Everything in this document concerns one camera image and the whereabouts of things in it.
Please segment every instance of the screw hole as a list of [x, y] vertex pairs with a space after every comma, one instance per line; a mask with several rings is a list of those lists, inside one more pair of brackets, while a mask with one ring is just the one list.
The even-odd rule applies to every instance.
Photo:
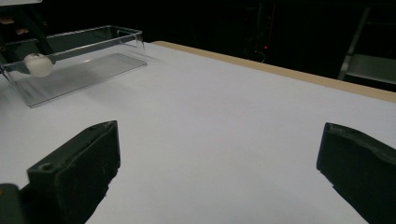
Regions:
[[44, 163], [40, 165], [39, 169], [43, 171], [48, 171], [53, 168], [53, 165], [51, 163]]

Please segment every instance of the clear plastic container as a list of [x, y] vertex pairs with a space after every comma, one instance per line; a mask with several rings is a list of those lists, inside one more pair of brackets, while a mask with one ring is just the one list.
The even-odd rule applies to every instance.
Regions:
[[[0, 54], [1, 72], [30, 107], [147, 65], [138, 30], [108, 25], [50, 35], [47, 42], [51, 54], [42, 53], [36, 39], [7, 43]], [[44, 57], [25, 59], [32, 53]], [[49, 66], [44, 77], [32, 68], [42, 63]]]

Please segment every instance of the white tabletop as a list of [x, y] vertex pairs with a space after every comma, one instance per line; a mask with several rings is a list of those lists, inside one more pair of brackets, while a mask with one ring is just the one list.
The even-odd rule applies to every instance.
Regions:
[[148, 65], [29, 108], [0, 81], [0, 182], [85, 128], [121, 167], [88, 223], [366, 223], [316, 169], [325, 122], [396, 147], [396, 104], [145, 43]]

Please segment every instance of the table edge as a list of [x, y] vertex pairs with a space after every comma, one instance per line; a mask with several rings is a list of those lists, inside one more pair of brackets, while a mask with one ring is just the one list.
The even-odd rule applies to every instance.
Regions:
[[188, 53], [204, 56], [207, 58], [223, 61], [226, 63], [238, 64], [241, 66], [261, 70], [264, 72], [273, 73], [273, 74], [284, 76], [284, 77], [291, 77], [291, 78], [299, 79], [302, 81], [319, 84], [319, 85], [322, 85], [325, 87], [334, 88], [334, 89], [341, 90], [341, 91], [348, 91], [348, 92], [352, 92], [352, 93], [357, 93], [359, 95], [364, 95], [364, 96], [372, 97], [375, 99], [396, 103], [396, 92], [393, 92], [393, 91], [380, 90], [380, 89], [376, 89], [376, 88], [372, 88], [372, 87], [362, 86], [359, 84], [345, 82], [345, 81], [338, 80], [338, 79], [332, 79], [329, 77], [320, 77], [320, 76], [313, 75], [313, 74], [299, 72], [299, 71], [282, 68], [282, 67], [278, 67], [278, 66], [274, 66], [274, 65], [270, 65], [270, 64], [258, 63], [258, 62], [254, 62], [251, 60], [237, 58], [234, 56], [220, 54], [220, 53], [216, 53], [216, 52], [212, 52], [212, 51], [208, 51], [208, 50], [187, 47], [187, 46], [183, 46], [183, 45], [179, 45], [179, 44], [175, 44], [175, 43], [171, 43], [171, 42], [167, 42], [167, 41], [161, 41], [161, 40], [153, 41], [153, 42], [150, 42], [150, 44], [166, 47], [169, 49], [181, 50], [181, 51], [185, 51]]

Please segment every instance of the dark background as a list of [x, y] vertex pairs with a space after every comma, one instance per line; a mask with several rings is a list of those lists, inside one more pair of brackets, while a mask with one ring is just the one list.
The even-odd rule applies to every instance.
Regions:
[[163, 40], [330, 78], [337, 78], [366, 7], [373, 22], [365, 25], [355, 52], [396, 59], [394, 0], [43, 0], [35, 5], [49, 24], [48, 35], [118, 25], [143, 31], [145, 42]]

